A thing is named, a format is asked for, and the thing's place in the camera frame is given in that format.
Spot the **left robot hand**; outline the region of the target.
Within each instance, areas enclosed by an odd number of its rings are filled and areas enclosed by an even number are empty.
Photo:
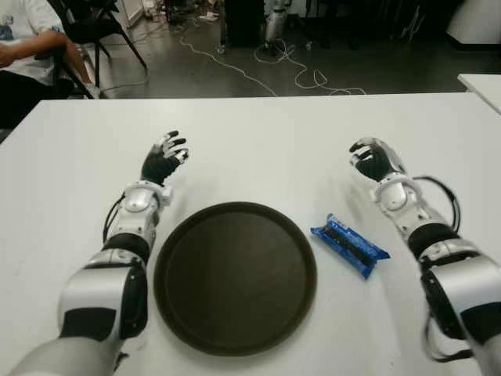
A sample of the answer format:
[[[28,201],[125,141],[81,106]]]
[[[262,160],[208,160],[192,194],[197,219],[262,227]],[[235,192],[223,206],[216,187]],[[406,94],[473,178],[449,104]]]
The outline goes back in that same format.
[[[142,164],[141,180],[164,185],[164,180],[189,158],[189,149],[183,147],[185,138],[179,131],[164,134],[151,147]]]

